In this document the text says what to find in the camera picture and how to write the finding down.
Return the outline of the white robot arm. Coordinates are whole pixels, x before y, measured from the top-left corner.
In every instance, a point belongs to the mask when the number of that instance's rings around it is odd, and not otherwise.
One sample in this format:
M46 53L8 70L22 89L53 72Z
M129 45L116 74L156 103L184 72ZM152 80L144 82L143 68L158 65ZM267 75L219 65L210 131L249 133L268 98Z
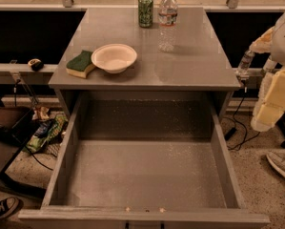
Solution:
M285 12L249 49L268 52L270 60L282 66L277 73L265 73L254 106L251 126L255 131L267 132L285 113Z

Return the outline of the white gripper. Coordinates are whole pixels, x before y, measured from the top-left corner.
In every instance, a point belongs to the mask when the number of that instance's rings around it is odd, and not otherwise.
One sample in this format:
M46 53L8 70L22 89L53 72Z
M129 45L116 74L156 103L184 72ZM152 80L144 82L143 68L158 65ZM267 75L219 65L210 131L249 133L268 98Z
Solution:
M252 52L265 53L271 50L274 28L269 28L249 47ZM274 74L265 96L265 104L256 103L251 126L255 131L267 132L283 116L285 110L285 67Z

